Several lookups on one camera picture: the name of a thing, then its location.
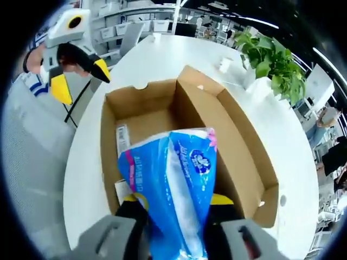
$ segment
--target cardboard box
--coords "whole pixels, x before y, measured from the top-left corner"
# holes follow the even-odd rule
[[[264,228],[274,225],[278,181],[247,116],[223,86],[186,66],[177,79],[126,87],[106,95],[101,117],[101,159],[111,212],[119,207],[115,129],[126,124],[135,144],[164,131],[213,127],[217,136],[215,192],[232,199],[240,214]]]

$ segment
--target potted plant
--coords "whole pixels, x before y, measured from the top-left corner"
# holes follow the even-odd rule
[[[269,77],[274,95],[288,99],[295,105],[305,96],[306,84],[302,69],[294,62],[292,53],[275,38],[252,37],[248,32],[235,36],[236,46],[242,46],[241,59],[255,70],[255,78]]]

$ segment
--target storage bin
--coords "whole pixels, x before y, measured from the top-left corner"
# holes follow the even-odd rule
[[[168,20],[154,20],[154,31],[167,32],[169,28],[170,21]]]
[[[99,16],[105,16],[120,10],[120,4],[116,2],[110,2],[100,7]]]
[[[101,38],[107,39],[115,36],[114,26],[103,28],[100,30]]]

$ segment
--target white table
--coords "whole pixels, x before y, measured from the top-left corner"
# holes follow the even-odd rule
[[[217,70],[222,57],[234,59],[234,76]],[[100,85],[81,118],[64,183],[64,217],[70,247],[75,248],[81,233],[110,213],[100,158],[105,94],[119,87],[144,88],[149,81],[176,78],[186,64],[227,87],[247,114],[272,161],[280,195],[287,197],[286,205],[279,206],[275,226],[267,231],[277,238],[285,255],[303,259],[316,229],[318,181],[308,140],[294,111],[286,101],[279,102],[271,96],[263,102],[253,102],[250,94],[237,85],[246,73],[238,51],[206,40],[166,35],[159,43],[149,36],[129,51],[112,69],[112,82]]]

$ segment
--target tissue package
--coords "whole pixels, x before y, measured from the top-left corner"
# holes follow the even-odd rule
[[[153,221],[155,259],[207,257],[203,227],[215,183],[216,145],[213,128],[184,129],[151,136],[120,155],[119,170]]]

